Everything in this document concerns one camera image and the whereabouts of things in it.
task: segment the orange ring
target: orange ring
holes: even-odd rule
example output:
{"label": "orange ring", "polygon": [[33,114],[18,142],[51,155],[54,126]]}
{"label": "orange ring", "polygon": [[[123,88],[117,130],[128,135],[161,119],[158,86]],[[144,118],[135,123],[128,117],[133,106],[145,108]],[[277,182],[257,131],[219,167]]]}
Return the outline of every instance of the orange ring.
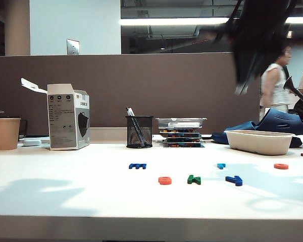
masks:
{"label": "orange ring", "polygon": [[288,169],[288,165],[286,165],[286,164],[274,164],[274,168],[286,170],[286,169]]}
{"label": "orange ring", "polygon": [[162,176],[162,177],[158,178],[158,182],[161,185],[170,185],[170,184],[172,184],[172,179],[168,176]]}

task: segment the cardboard box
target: cardboard box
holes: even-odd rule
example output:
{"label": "cardboard box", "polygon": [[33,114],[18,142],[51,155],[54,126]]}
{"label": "cardboard box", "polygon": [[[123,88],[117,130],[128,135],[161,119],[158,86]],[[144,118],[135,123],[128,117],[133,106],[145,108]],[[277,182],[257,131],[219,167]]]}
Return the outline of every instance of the cardboard box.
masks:
{"label": "cardboard box", "polygon": [[89,145],[90,103],[85,91],[71,84],[48,84],[47,91],[22,78],[22,86],[47,94],[51,150],[76,150]]}

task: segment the black pencil holder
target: black pencil holder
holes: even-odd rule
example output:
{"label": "black pencil holder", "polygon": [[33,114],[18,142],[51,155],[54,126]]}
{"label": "black pencil holder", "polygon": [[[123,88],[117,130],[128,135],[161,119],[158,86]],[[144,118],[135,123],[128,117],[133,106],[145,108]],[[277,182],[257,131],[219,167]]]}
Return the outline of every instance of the black pencil holder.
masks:
{"label": "black pencil holder", "polygon": [[153,116],[126,116],[127,147],[150,148],[153,137]]}

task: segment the ceiling light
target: ceiling light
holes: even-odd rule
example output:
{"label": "ceiling light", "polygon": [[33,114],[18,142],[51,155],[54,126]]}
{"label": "ceiling light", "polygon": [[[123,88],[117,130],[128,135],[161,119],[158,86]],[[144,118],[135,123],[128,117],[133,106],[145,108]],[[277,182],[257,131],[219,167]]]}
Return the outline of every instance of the ceiling light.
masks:
{"label": "ceiling light", "polygon": [[[122,26],[171,26],[224,24],[229,18],[170,18],[170,19],[120,19]],[[287,24],[303,24],[303,17],[289,17]]]}
{"label": "ceiling light", "polygon": [[288,17],[286,24],[303,24],[303,17]]}
{"label": "ceiling light", "polygon": [[213,25],[227,21],[228,18],[121,19],[120,24],[123,26]]}

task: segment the blue clog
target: blue clog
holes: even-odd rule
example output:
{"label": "blue clog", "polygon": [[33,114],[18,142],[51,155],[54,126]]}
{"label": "blue clog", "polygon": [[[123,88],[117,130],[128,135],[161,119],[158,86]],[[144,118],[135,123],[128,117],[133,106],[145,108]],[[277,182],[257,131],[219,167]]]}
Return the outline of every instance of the blue clog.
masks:
{"label": "blue clog", "polygon": [[[257,130],[292,133],[303,135],[303,122],[296,114],[290,114],[270,108],[263,119],[256,125],[252,121],[228,127],[226,130]],[[226,133],[214,133],[211,138],[221,144],[229,144]],[[290,148],[299,147],[302,141],[298,137],[293,137],[289,145]]]}

